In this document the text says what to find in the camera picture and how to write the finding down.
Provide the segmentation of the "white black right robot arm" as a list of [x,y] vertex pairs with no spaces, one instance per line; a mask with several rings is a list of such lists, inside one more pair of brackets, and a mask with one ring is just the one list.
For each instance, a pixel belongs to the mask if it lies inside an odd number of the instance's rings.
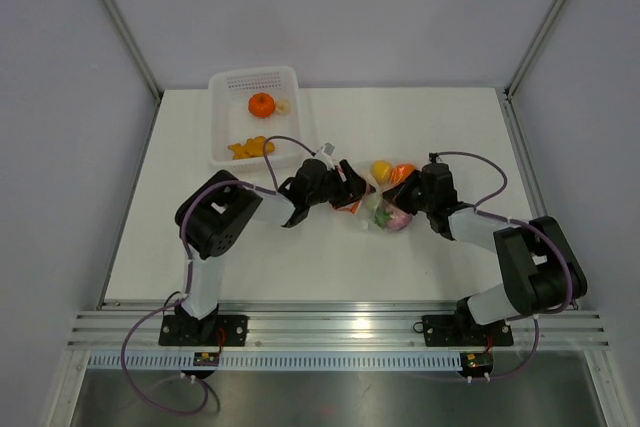
[[587,292],[587,280],[552,217],[529,221],[482,210],[459,199],[450,167],[431,159],[422,168],[390,166],[383,174],[338,165],[347,208],[383,232],[399,232],[419,214],[448,241],[472,244],[496,255],[500,283],[459,300],[438,324],[426,317],[429,336],[478,344],[513,320],[566,310]]

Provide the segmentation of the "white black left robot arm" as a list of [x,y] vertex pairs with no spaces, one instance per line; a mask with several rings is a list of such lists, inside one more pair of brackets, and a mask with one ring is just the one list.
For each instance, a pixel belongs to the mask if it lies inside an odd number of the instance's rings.
[[375,191],[345,160],[330,167],[323,160],[307,159],[294,176],[273,189],[218,171],[175,214],[186,254],[183,294],[174,307],[182,321],[181,333],[195,345],[214,337],[224,256],[250,221],[293,228],[313,206],[350,207]]

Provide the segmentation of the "clear zip top bag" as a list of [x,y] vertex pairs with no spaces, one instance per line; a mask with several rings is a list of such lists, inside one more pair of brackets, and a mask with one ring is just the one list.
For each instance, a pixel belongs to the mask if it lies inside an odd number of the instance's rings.
[[334,210],[350,214],[364,230],[402,231],[410,225],[413,215],[386,200],[384,194],[399,187],[415,170],[411,163],[376,160],[367,170],[356,171],[367,182],[364,196],[347,206],[334,207]]

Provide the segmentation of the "fake brown ginger root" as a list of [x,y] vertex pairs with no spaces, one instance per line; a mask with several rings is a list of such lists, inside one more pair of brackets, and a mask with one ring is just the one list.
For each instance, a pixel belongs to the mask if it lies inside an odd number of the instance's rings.
[[276,148],[272,141],[267,141],[264,136],[248,138],[243,144],[235,143],[227,146],[232,152],[233,160],[244,160],[270,155]]

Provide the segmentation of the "fake orange pumpkin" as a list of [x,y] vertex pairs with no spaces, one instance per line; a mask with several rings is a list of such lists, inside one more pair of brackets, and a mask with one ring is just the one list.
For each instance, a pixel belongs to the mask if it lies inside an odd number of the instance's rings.
[[275,99],[265,92],[252,95],[248,100],[248,112],[259,119],[266,119],[275,113]]

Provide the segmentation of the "fake white garlic bulb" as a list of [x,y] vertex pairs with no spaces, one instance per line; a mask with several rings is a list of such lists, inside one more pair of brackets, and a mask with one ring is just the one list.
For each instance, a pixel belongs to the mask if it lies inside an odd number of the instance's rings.
[[274,103],[275,112],[278,115],[287,115],[291,111],[291,104],[286,99],[277,99]]

